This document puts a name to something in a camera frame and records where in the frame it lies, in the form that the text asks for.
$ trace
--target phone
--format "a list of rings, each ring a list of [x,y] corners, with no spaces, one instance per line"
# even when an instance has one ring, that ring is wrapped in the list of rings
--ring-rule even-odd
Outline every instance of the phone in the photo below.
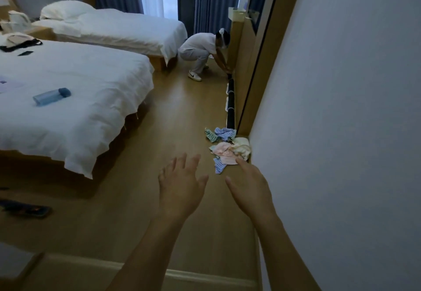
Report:
[[[26,52],[23,52],[22,54],[19,54],[18,56],[26,56],[26,55],[29,55],[29,54],[32,54],[32,53],[33,53],[33,51],[27,50]]]
[[[0,200],[0,206],[3,207],[3,211],[16,216],[43,218],[52,211],[51,207],[45,205],[30,205],[8,199]]]

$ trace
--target white pants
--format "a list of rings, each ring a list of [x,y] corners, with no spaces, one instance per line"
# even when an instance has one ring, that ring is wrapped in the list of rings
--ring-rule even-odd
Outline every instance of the white pants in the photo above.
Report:
[[[184,51],[178,51],[182,60],[185,61],[196,61],[191,69],[192,72],[200,74],[208,61],[209,52],[204,49],[187,49]]]

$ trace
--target black strap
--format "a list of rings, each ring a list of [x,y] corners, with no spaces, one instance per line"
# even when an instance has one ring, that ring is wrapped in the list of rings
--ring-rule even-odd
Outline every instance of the black strap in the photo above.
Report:
[[[32,47],[32,46],[40,46],[42,44],[43,43],[39,39],[34,38],[32,40],[27,40],[26,42],[23,42],[21,44],[18,44],[12,47],[0,46],[0,50],[4,51],[5,53],[10,53],[17,49],[27,48],[27,47]]]

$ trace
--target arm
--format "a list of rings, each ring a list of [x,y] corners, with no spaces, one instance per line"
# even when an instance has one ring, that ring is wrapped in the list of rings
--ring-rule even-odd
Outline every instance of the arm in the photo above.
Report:
[[[214,60],[218,64],[218,66],[227,74],[231,74],[231,68],[227,66],[227,63],[225,62],[224,55],[222,54],[221,50],[219,48],[216,49],[216,54],[212,54]]]
[[[272,290],[320,290],[276,215],[269,185],[256,166],[236,159],[245,182],[225,181],[236,203],[253,222]]]
[[[145,235],[107,291],[161,290],[177,237],[205,193],[209,176],[196,179],[200,155],[174,158],[159,174],[160,206]]]

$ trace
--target white sneaker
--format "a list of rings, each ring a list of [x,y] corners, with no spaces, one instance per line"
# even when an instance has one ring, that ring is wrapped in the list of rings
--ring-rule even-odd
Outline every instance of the white sneaker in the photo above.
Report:
[[[191,78],[192,80],[195,80],[197,82],[202,81],[202,78],[200,78],[200,76],[198,74],[196,74],[195,72],[192,72],[191,70],[189,70],[188,76],[189,76],[189,78]]]

